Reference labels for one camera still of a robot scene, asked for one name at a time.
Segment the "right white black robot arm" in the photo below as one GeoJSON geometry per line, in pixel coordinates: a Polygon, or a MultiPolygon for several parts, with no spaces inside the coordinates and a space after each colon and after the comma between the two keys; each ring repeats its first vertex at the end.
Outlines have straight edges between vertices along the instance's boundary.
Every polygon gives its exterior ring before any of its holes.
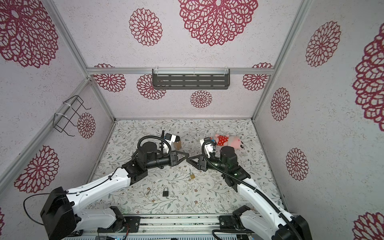
{"type": "Polygon", "coordinates": [[[277,205],[257,185],[251,175],[238,162],[235,149],[223,146],[216,157],[217,142],[213,138],[200,141],[202,153],[188,158],[188,162],[200,171],[209,169],[222,174],[226,184],[246,199],[253,208],[239,208],[234,217],[239,232],[255,233],[263,240],[311,240],[308,222],[300,215],[293,215],[277,205]]]}

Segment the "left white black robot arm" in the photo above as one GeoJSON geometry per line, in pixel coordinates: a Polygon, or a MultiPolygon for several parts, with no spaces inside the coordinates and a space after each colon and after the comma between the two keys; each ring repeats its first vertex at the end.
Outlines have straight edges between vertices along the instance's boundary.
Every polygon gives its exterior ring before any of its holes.
{"type": "Polygon", "coordinates": [[[73,232],[87,229],[104,229],[117,232],[126,220],[118,207],[103,210],[86,210],[91,203],[117,190],[127,188],[148,175],[152,168],[174,167],[189,157],[188,153],[173,150],[177,136],[144,136],[138,141],[131,160],[116,168],[113,173],[85,185],[64,190],[56,188],[47,193],[40,216],[50,240],[62,240],[73,232]]]}

